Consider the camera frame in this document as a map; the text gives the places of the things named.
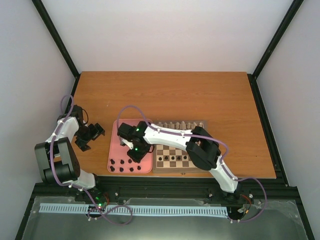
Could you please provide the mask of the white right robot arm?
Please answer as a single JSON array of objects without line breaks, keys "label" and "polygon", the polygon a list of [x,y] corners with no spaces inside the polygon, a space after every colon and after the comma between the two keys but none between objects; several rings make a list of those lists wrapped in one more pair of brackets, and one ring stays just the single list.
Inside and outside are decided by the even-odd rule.
[{"label": "white right robot arm", "polygon": [[219,149],[222,142],[213,139],[203,127],[179,130],[140,121],[136,126],[122,123],[117,135],[121,144],[129,147],[127,155],[136,163],[141,162],[152,146],[174,147],[187,152],[197,168],[208,171],[222,191],[234,194],[238,188],[238,178],[225,164],[225,155]]}]

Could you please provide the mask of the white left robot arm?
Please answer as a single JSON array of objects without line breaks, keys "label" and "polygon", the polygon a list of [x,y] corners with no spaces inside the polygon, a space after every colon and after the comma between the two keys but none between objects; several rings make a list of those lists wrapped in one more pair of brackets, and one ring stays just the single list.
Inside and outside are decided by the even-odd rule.
[{"label": "white left robot arm", "polygon": [[104,188],[98,184],[97,176],[81,169],[72,140],[83,152],[90,150],[88,142],[104,135],[105,130],[98,124],[85,124],[78,116],[61,115],[51,136],[34,147],[42,181],[45,184],[60,183],[69,188],[86,189],[92,201],[103,198]]}]

